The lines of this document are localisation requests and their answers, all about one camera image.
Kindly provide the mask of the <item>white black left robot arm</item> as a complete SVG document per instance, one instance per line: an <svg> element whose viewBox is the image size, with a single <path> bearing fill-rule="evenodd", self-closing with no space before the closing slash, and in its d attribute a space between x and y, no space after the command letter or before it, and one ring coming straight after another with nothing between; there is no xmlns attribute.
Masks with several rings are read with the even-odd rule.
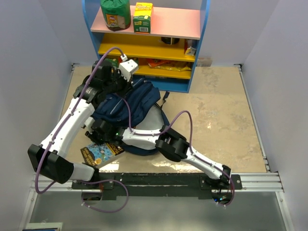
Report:
<svg viewBox="0 0 308 231"><path fill-rule="evenodd" d="M82 180L89 189L99 185L100 177L95 174L94 167L68 161L68 150L82 127L91 128L92 115L107 95L128 92L132 76L138 69L138 64L132 59L121 62L118 68L107 60L99 60L93 65L92 73L76 88L56 127L39 145L30 145L27 153L36 177L43 175L60 184Z"/></svg>

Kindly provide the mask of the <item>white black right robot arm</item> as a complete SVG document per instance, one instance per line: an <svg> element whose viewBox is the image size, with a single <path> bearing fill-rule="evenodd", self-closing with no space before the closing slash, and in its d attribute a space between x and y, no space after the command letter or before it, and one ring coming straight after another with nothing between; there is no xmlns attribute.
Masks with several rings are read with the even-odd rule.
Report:
<svg viewBox="0 0 308 231"><path fill-rule="evenodd" d="M132 146L142 150L157 149L166 159L185 162L203 171L206 182L213 187L226 189L231 184L231 169L199 153L187 139L168 126L161 129L142 130L116 127L102 119L93 122L85 135L96 144L110 143L123 147Z"/></svg>

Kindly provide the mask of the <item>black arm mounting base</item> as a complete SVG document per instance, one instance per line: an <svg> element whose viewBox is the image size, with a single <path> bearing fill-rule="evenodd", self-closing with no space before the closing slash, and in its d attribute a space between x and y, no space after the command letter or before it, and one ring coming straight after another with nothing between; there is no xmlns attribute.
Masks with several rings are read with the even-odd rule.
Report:
<svg viewBox="0 0 308 231"><path fill-rule="evenodd" d="M72 189L97 193L102 189L103 200L114 200L118 196L126 196L125 189L112 182L117 180L126 186L129 196L197 197L226 204L233 196L233 189L243 188L240 175L233 174L231 179L234 187L210 185L210 179L204 173L100 173L97 180L106 181L102 187L76 181L72 183Z"/></svg>

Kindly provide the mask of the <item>navy blue student backpack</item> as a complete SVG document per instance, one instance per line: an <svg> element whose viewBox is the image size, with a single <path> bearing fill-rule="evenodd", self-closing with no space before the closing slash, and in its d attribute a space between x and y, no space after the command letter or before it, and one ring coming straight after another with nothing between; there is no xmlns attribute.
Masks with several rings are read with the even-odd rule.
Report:
<svg viewBox="0 0 308 231"><path fill-rule="evenodd" d="M163 124L170 125L162 106L157 103L160 100L160 91L150 81L144 78L133 80L132 89L126 93L125 100L129 108L119 96L108 94L92 117L95 120L102 119L116 126L127 127L128 116L131 115L131 126L135 127L146 118L150 109L154 108L160 111Z"/></svg>

